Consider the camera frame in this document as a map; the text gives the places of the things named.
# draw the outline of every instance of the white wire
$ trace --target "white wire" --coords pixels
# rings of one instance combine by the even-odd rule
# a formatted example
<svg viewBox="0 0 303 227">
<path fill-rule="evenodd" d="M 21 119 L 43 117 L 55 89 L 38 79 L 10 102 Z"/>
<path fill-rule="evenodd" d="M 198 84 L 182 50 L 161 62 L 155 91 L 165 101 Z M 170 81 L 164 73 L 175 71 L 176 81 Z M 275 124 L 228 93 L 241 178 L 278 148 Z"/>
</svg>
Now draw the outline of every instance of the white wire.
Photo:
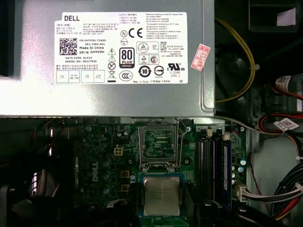
<svg viewBox="0 0 303 227">
<path fill-rule="evenodd" d="M 247 200 L 246 202 L 264 202 L 264 203 L 276 203 L 276 202 L 285 202 L 285 201 L 289 201 L 289 200 L 293 200 L 295 198 L 297 198 L 298 196 L 301 196 L 302 193 L 299 193 L 297 195 L 294 195 L 292 197 L 286 198 L 286 199 L 282 199 L 282 200 L 276 200 L 276 201 L 256 201 L 256 200 Z"/>
<path fill-rule="evenodd" d="M 269 132 L 264 132 L 264 131 L 259 131 L 258 129 L 255 129 L 255 128 L 251 128 L 249 127 L 248 125 L 236 120 L 236 119 L 233 119 L 233 118 L 229 118 L 229 117 L 221 117 L 221 116 L 214 116 L 214 118 L 217 118 L 217 119 L 224 119 L 224 120 L 228 120 L 230 122 L 234 122 L 234 123 L 237 123 L 247 129 L 250 129 L 250 130 L 253 130 L 253 131 L 256 131 L 258 133 L 261 133 L 261 134 L 267 134 L 267 135 L 271 135 L 271 134 L 274 134 L 274 133 L 269 133 Z"/>
<path fill-rule="evenodd" d="M 281 196 L 285 196 L 285 195 L 292 195 L 293 193 L 298 193 L 300 190 L 299 189 L 296 189 L 296 190 L 293 190 L 291 192 L 287 192 L 287 193 L 284 193 L 284 194 L 279 194 L 279 195 L 269 195 L 269 196 L 263 196 L 263 195 L 256 195 L 256 194 L 252 194 L 248 191 L 243 191 L 243 193 L 246 195 L 246 196 L 249 196 L 249 197 L 252 197 L 252 198 L 262 198 L 262 199 L 267 199 L 267 198 L 276 198 L 276 197 L 281 197 Z"/>
</svg>

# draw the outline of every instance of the barcode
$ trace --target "barcode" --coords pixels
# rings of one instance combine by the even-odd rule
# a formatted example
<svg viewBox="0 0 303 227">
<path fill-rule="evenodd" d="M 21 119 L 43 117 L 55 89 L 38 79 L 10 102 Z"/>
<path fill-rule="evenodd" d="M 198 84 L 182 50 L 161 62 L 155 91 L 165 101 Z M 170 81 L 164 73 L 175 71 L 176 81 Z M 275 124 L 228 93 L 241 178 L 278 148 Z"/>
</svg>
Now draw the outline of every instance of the barcode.
<svg viewBox="0 0 303 227">
<path fill-rule="evenodd" d="M 60 55 L 77 55 L 77 47 L 76 38 L 60 38 Z"/>
<path fill-rule="evenodd" d="M 280 77 L 279 79 L 278 79 L 278 83 L 284 83 L 285 82 L 285 80 L 286 80 L 286 78 L 285 77 Z"/>
</svg>

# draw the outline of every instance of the qr code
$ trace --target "qr code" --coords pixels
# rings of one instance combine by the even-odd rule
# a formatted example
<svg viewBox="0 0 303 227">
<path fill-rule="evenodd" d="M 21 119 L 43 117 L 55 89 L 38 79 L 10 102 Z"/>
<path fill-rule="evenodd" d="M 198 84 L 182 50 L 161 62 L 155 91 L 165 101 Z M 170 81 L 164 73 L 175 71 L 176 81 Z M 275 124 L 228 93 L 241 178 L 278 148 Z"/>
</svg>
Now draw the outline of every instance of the qr code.
<svg viewBox="0 0 303 227">
<path fill-rule="evenodd" d="M 288 127 L 288 126 L 292 126 L 292 125 L 293 125 L 293 122 L 290 122 L 289 120 L 284 119 L 284 120 L 282 121 L 282 124 L 285 125 L 286 127 Z"/>
<path fill-rule="evenodd" d="M 279 79 L 278 79 L 278 83 L 284 83 L 285 82 L 285 80 L 286 80 L 286 78 L 285 77 L 280 77 Z"/>
<path fill-rule="evenodd" d="M 76 38 L 60 38 L 60 55 L 77 55 L 77 47 Z"/>
</svg>

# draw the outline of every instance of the screw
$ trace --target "screw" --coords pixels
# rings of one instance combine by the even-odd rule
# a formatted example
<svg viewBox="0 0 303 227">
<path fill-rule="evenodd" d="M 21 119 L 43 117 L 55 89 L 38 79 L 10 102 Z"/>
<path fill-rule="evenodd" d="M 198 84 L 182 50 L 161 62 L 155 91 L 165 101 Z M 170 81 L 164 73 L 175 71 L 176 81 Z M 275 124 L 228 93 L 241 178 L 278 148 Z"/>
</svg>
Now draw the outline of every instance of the screw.
<svg viewBox="0 0 303 227">
<path fill-rule="evenodd" d="M 209 202 L 209 201 L 206 201 L 206 202 L 204 202 L 204 205 L 207 206 L 207 207 L 210 207 L 212 205 L 212 203 Z"/>
<path fill-rule="evenodd" d="M 88 131 L 88 132 L 90 132 L 91 131 L 91 126 L 90 125 L 86 126 L 85 130 Z"/>
<path fill-rule="evenodd" d="M 241 212 L 246 212 L 247 211 L 247 209 L 245 207 L 239 207 L 238 210 L 241 211 Z"/>
</svg>

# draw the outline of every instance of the white label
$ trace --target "white label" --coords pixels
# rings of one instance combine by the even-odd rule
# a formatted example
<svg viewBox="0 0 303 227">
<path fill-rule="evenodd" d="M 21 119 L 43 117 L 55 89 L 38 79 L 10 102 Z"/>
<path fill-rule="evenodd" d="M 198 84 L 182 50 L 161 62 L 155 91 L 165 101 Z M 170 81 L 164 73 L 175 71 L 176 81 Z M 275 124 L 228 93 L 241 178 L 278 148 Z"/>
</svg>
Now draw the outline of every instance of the white label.
<svg viewBox="0 0 303 227">
<path fill-rule="evenodd" d="M 279 122 L 274 122 L 274 125 L 282 131 L 293 130 L 293 129 L 299 127 L 298 124 L 294 123 L 293 121 L 289 120 L 288 118 L 284 118 L 284 119 L 280 120 Z"/>
<path fill-rule="evenodd" d="M 288 92 L 288 84 L 292 76 L 279 77 L 276 80 L 276 87 L 284 92 Z"/>
<path fill-rule="evenodd" d="M 56 84 L 186 84 L 185 12 L 63 13 Z"/>
</svg>

